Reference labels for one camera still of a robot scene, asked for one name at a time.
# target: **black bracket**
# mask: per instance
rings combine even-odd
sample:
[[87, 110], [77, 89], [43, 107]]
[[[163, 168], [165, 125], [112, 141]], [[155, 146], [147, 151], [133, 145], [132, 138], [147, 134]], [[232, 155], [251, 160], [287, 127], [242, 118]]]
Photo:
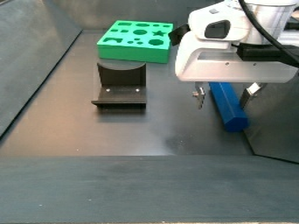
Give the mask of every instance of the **black bracket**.
[[191, 30], [191, 27], [188, 24], [181, 25], [179, 28], [176, 28], [173, 31], [168, 33], [169, 40], [172, 42], [172, 46], [176, 46], [181, 43], [183, 35]]
[[92, 104], [103, 106], [145, 107], [145, 64], [128, 70], [116, 70], [97, 63], [101, 87]]

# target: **blue foam cylinder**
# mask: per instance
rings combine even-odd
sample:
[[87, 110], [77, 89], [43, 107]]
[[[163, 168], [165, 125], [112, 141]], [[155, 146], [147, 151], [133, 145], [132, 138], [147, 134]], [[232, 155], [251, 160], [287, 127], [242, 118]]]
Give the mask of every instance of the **blue foam cylinder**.
[[239, 132], [248, 127], [248, 117], [239, 106], [239, 98], [227, 82], [210, 82], [210, 90], [219, 108], [226, 131]]

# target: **metal wall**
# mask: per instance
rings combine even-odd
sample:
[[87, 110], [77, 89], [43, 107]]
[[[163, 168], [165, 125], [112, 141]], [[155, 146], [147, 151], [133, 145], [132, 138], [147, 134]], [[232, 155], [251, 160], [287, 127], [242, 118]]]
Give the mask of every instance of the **metal wall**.
[[0, 5], [0, 136], [79, 34], [51, 0]]
[[116, 20], [187, 23], [191, 11], [220, 0], [53, 0], [85, 30], [105, 29]]

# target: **green block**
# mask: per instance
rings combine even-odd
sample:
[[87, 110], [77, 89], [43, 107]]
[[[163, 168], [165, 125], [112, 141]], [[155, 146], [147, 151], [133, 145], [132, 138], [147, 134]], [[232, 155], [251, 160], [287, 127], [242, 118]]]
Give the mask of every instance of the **green block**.
[[172, 24], [117, 20], [97, 42], [97, 56], [167, 63], [172, 29]]

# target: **cable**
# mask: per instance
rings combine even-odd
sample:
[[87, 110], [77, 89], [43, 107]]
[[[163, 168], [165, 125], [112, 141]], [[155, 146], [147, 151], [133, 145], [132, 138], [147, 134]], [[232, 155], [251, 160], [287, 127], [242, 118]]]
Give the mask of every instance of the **cable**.
[[251, 22], [251, 24], [255, 26], [256, 30], [259, 33], [263, 35], [263, 37], [267, 39], [267, 41], [276, 47], [276, 49], [287, 56], [288, 59], [291, 59], [296, 64], [299, 64], [299, 57], [294, 55], [286, 48], [284, 46], [272, 38], [272, 36], [267, 33], [266, 29], [258, 22], [255, 15], [252, 12], [248, 10], [247, 4], [244, 0], [238, 0], [239, 5], [242, 7], [242, 10], [244, 11], [247, 15], [247, 19]]

